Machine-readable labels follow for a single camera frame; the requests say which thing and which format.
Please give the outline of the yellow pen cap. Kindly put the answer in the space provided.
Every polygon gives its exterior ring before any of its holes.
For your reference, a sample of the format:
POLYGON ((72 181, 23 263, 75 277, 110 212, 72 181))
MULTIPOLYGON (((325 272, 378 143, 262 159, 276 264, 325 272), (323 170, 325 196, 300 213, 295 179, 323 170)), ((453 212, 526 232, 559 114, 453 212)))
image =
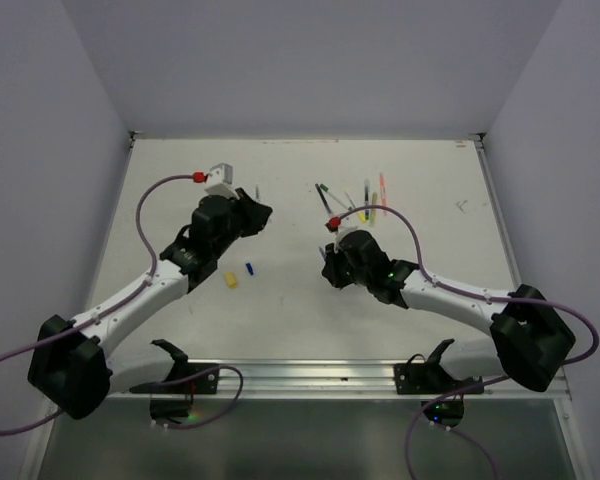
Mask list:
POLYGON ((228 288, 234 289, 239 285, 238 278, 234 272, 226 272, 224 274, 224 280, 228 288))

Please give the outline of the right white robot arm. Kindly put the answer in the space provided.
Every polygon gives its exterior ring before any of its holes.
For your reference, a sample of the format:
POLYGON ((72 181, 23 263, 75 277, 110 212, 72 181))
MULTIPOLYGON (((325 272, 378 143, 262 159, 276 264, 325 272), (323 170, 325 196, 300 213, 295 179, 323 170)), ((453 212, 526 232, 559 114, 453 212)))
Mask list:
POLYGON ((445 339, 421 363, 396 364, 401 394, 463 387, 481 393, 479 381, 498 376, 544 392, 575 344, 573 332, 533 287, 451 284, 416 263, 390 259, 364 230, 340 236, 324 251, 322 275, 332 287, 358 285, 383 304, 441 315, 481 333, 477 340, 445 339))

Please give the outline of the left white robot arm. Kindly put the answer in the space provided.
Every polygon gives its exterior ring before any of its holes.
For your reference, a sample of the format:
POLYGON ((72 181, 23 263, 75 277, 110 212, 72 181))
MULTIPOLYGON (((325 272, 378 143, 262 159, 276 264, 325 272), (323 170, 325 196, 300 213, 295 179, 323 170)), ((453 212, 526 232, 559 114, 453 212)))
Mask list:
POLYGON ((153 256, 146 273, 71 320, 54 315, 42 324, 29 383, 76 420, 89 416, 112 393, 137 386, 181 390, 194 371, 172 343, 154 341, 161 357, 138 364, 115 357, 116 348, 162 308, 201 285, 226 250, 236 240, 260 233, 272 212, 243 189, 230 197, 204 196, 190 223, 153 256))

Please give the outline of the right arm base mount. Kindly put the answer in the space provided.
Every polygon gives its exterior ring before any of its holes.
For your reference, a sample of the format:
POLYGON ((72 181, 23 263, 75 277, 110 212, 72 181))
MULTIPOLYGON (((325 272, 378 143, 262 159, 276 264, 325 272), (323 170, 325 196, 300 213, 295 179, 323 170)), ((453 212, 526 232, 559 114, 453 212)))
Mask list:
MULTIPOLYGON (((479 386, 482 377, 455 379, 441 365, 442 356, 454 344, 453 339, 443 340, 428 356, 417 353, 407 361, 393 365, 393 380, 398 395, 439 396, 464 387, 471 387, 470 394, 482 394, 479 386)), ((451 399, 425 409, 425 417, 434 424, 453 429, 465 414, 464 394, 455 394, 451 399)))

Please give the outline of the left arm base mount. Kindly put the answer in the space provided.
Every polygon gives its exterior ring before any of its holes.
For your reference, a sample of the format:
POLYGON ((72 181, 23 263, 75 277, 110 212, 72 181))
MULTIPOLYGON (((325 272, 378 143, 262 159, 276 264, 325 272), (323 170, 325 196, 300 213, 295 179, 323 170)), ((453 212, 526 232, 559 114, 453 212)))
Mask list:
POLYGON ((151 399, 149 413, 151 419, 169 428, 184 423, 193 422, 193 402, 195 396, 215 395, 219 383, 219 371, 214 370, 183 382, 186 377, 199 374, 202 371, 217 367, 217 363, 189 362, 188 355, 179 347, 164 339, 151 342, 168 354, 173 361, 166 376, 161 380, 145 381, 134 385, 129 392, 132 394, 175 395, 176 399, 151 399))

